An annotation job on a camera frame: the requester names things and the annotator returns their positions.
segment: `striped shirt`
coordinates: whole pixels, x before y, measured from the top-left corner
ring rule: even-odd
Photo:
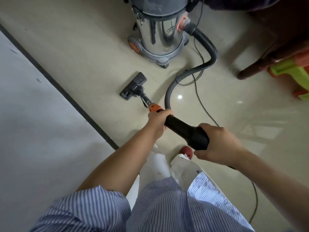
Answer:
[[[200,173],[184,192],[166,178],[147,185],[131,211],[122,193],[98,186],[55,203],[31,232],[253,231],[232,203]]]

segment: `vacuum hose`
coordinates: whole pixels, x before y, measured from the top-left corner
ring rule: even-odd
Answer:
[[[202,46],[207,50],[209,55],[211,56],[210,60],[208,62],[205,62],[199,66],[196,66],[188,71],[185,71],[184,73],[180,74],[168,87],[168,90],[166,91],[165,94],[165,99],[164,99],[164,105],[165,109],[169,108],[171,109],[171,104],[170,104],[170,99],[172,95],[173,89],[176,87],[176,85],[185,79],[186,77],[207,69],[208,67],[212,66],[216,61],[217,61],[217,55],[218,51],[216,47],[212,44],[212,42],[208,39],[208,37],[201,32],[198,27],[194,23],[187,23],[183,27],[183,31],[188,33],[190,36],[193,36],[196,40],[198,40],[199,43],[202,44]]]

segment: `tiled floor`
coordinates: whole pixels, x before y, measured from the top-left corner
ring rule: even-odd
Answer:
[[[190,14],[195,22],[199,8]],[[144,85],[148,96],[164,105],[165,91],[176,73],[201,63],[193,41],[168,69],[134,53],[126,42],[134,18],[122,0],[0,0],[0,22],[118,145],[147,121],[147,109],[139,99],[125,101],[119,96],[137,72],[148,79]],[[291,96],[295,82],[289,77],[273,79],[264,72],[244,81],[235,78],[235,72],[261,56],[274,37],[245,12],[207,7],[200,29],[220,55],[198,82],[204,106],[249,150],[309,186],[309,106]],[[212,124],[193,85],[177,86],[171,105],[175,116],[188,124]],[[184,144],[171,131],[158,140],[169,160]],[[227,167],[193,160],[248,219],[255,206],[250,181]],[[258,194],[253,227],[257,231],[288,229],[284,218]]]

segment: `vacuum cleaner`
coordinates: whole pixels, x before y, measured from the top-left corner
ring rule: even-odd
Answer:
[[[124,1],[132,6],[132,12],[136,18],[133,29],[137,28],[138,34],[127,38],[129,45],[136,53],[167,68],[169,61],[180,54],[188,43],[188,35],[191,35],[201,43],[211,57],[209,61],[183,72],[170,84],[164,99],[165,108],[170,109],[170,98],[175,86],[186,77],[212,66],[217,60],[218,52],[215,46],[187,16],[200,0]],[[163,109],[144,93],[142,85],[146,80],[145,76],[139,73],[120,93],[120,96],[126,100],[132,96],[140,96],[149,111],[160,112]],[[183,137],[191,148],[207,149],[209,138],[202,128],[190,126],[172,115],[167,117],[165,125]]]

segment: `hand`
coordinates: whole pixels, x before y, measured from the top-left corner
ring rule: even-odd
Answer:
[[[240,140],[225,128],[204,123],[199,127],[207,133],[209,145],[205,151],[194,152],[197,158],[237,169],[237,164],[249,154]]]
[[[171,109],[165,109],[164,111],[158,113],[148,113],[149,120],[145,127],[154,130],[156,139],[159,139],[163,135],[163,132],[167,129],[164,123],[168,115],[173,115],[173,111]]]

